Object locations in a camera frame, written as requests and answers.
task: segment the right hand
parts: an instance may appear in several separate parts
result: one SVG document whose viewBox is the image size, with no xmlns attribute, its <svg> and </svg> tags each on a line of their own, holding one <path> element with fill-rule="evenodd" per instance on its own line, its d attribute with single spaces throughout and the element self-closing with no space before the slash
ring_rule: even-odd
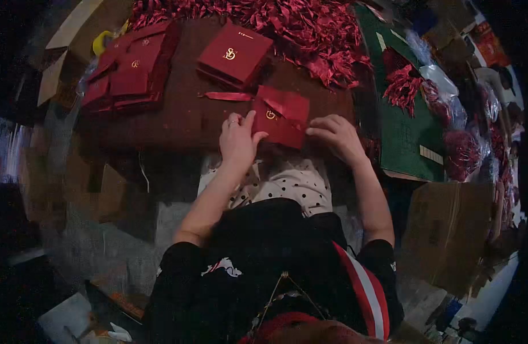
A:
<svg viewBox="0 0 528 344">
<path fill-rule="evenodd" d="M 309 122 L 306 134 L 325 141 L 333 153 L 351 168 L 355 168 L 367 160 L 356 128 L 337 114 L 315 118 Z"/>
</svg>

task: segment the green cutting mat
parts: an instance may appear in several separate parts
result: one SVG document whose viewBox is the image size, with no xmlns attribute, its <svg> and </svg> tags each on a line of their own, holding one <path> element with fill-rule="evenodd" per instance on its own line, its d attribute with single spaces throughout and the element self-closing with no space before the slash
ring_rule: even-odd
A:
<svg viewBox="0 0 528 344">
<path fill-rule="evenodd" d="M 388 84 L 385 81 L 386 72 L 377 33 L 382 35 L 387 47 L 396 49 L 419 67 L 415 55 L 403 40 L 392 33 L 392 26 L 381 23 L 366 7 L 356 5 L 355 8 L 377 82 L 378 110 L 382 122 L 380 167 L 432 182 L 443 182 L 443 165 L 421 155 L 420 146 L 424 146 L 444 156 L 443 131 L 439 121 L 428 110 L 421 93 L 419 92 L 415 98 L 414 118 L 409 118 L 407 112 L 404 113 L 397 106 L 391 106 L 386 98 L 382 98 Z M 394 31 L 405 37 L 403 31 L 395 29 Z"/>
</svg>

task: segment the necklace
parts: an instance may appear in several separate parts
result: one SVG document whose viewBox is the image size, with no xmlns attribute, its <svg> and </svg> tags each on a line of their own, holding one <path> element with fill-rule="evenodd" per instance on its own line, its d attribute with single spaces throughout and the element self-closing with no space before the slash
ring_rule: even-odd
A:
<svg viewBox="0 0 528 344">
<path fill-rule="evenodd" d="M 290 280 L 293 285 L 295 285 L 295 287 L 297 288 L 297 290 L 294 290 L 294 291 L 289 291 L 289 292 L 286 292 L 286 293 L 283 293 L 283 294 L 279 294 L 277 295 L 276 297 L 274 297 L 275 295 L 275 292 L 277 291 L 277 287 L 279 286 L 279 283 L 281 282 L 281 280 Z M 275 288 L 273 289 L 273 292 L 272 294 L 270 295 L 269 297 L 269 301 L 268 303 L 266 303 L 266 305 L 264 306 L 264 309 L 262 312 L 259 312 L 255 317 L 254 319 L 252 320 L 252 327 L 250 329 L 250 331 L 247 333 L 247 337 L 248 338 L 251 338 L 251 344 L 254 343 L 254 341 L 256 340 L 256 334 L 258 334 L 258 331 L 260 330 L 260 326 L 262 326 L 262 323 L 264 322 L 264 317 L 266 316 L 266 313 L 268 311 L 268 308 L 277 300 L 282 300 L 284 299 L 285 297 L 303 297 L 305 299 L 307 299 L 311 304 L 312 306 L 314 306 L 315 310 L 317 310 L 317 312 L 319 313 L 319 316 L 321 317 L 322 320 L 326 320 L 326 319 L 330 319 L 330 315 L 329 315 L 329 311 L 325 308 L 322 308 L 321 306 L 319 305 L 316 305 L 312 299 L 309 297 L 309 295 L 304 291 L 304 289 L 302 289 L 292 278 L 291 276 L 288 275 L 288 271 L 283 271 L 281 273 L 281 275 L 279 276 L 279 279 L 277 280 L 277 283 L 275 284 Z"/>
</svg>

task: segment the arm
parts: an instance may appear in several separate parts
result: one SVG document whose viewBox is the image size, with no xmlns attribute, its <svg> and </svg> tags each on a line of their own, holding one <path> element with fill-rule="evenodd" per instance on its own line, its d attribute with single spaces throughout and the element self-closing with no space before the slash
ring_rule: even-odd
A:
<svg viewBox="0 0 528 344">
<path fill-rule="evenodd" d="M 394 226 L 386 197 L 365 155 L 356 129 L 345 118 L 331 114 L 310 122 L 306 131 L 329 144 L 333 153 L 352 169 L 366 242 L 384 239 L 394 246 Z"/>
<path fill-rule="evenodd" d="M 258 143 L 268 136 L 258 132 L 251 137 L 255 114 L 250 111 L 244 119 L 240 114 L 231 114 L 222 124 L 222 164 L 191 206 L 174 236 L 174 243 L 190 242 L 201 247 L 211 235 L 212 227 L 220 220 L 232 192 L 251 167 Z"/>
</svg>

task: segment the yellow tape roll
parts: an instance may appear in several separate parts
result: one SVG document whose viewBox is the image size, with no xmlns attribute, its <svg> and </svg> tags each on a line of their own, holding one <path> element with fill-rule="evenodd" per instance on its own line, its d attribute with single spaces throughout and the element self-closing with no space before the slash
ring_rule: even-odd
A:
<svg viewBox="0 0 528 344">
<path fill-rule="evenodd" d="M 106 37 L 113 39 L 113 33 L 111 31 L 103 31 L 98 37 L 95 38 L 94 42 L 92 43 L 92 50 L 96 56 L 100 56 L 102 52 L 105 51 Z"/>
</svg>

